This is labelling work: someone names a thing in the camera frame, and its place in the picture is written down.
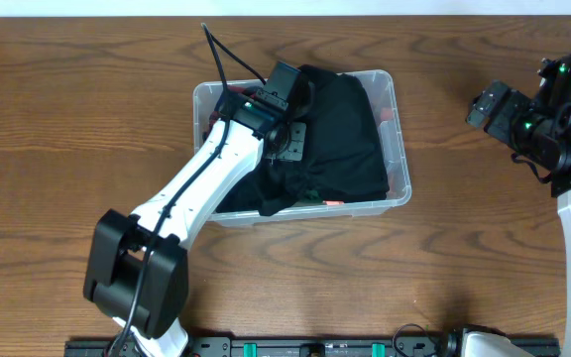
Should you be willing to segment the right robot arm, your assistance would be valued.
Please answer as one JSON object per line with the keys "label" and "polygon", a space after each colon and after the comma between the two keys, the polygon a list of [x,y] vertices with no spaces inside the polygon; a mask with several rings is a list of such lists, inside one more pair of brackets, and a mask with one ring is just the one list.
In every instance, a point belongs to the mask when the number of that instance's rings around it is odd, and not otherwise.
{"label": "right robot arm", "polygon": [[557,200],[565,241],[567,318],[564,356],[571,356],[571,55],[544,59],[537,94],[529,98],[502,81],[492,82],[472,102],[468,124],[512,149],[511,159],[549,184]]}

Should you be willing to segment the red plaid flannel shirt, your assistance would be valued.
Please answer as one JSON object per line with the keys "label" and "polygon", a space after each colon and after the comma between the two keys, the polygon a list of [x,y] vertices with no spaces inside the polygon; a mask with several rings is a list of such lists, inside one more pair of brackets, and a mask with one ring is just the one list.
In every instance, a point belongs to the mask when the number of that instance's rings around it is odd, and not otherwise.
{"label": "red plaid flannel shirt", "polygon": [[[242,87],[242,86],[237,86],[237,85],[228,85],[227,88],[232,93],[244,94],[244,95],[247,95],[250,97],[253,97],[255,95],[255,93],[260,89],[260,87],[258,85],[252,85],[252,86],[248,86],[248,87]],[[219,120],[220,111],[223,108],[223,102],[224,102],[224,97],[223,97],[223,95],[220,95],[220,97],[218,98],[218,100],[215,104],[213,111],[209,115],[208,126],[202,132],[202,139],[203,140],[207,139],[207,137],[209,136],[209,134],[212,130],[212,127]]]}

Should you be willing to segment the salmon pink garment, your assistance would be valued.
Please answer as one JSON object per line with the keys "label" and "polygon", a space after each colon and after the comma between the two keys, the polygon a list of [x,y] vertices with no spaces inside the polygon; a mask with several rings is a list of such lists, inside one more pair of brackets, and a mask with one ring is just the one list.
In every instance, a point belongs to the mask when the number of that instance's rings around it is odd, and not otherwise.
{"label": "salmon pink garment", "polygon": [[[393,120],[396,117],[394,113],[394,109],[391,106],[384,106],[381,109],[377,109],[374,111],[374,115],[376,119],[381,119],[384,122]],[[344,201],[342,200],[324,200],[324,204],[333,206],[333,205],[342,205]]]}

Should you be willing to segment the black hoodie garment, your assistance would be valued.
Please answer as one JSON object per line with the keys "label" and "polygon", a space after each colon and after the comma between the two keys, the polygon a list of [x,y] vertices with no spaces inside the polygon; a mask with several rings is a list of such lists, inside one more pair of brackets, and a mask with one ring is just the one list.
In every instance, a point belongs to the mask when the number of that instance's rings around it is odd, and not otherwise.
{"label": "black hoodie garment", "polygon": [[272,216],[298,203],[383,200],[390,190],[378,129],[362,83],[304,64],[314,84],[299,162],[263,160],[223,198],[218,213]]}

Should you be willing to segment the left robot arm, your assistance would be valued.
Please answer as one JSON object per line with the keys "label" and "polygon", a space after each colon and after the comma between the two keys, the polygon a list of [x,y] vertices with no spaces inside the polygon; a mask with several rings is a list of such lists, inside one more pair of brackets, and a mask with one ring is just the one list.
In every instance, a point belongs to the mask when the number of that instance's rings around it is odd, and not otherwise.
{"label": "left robot arm", "polygon": [[148,356],[179,356],[188,342],[178,315],[188,295],[187,255],[207,218],[264,158],[287,157],[304,130],[313,90],[254,94],[224,89],[219,116],[190,161],[130,214],[108,210],[92,237],[83,295],[122,326],[105,348],[129,337]]}

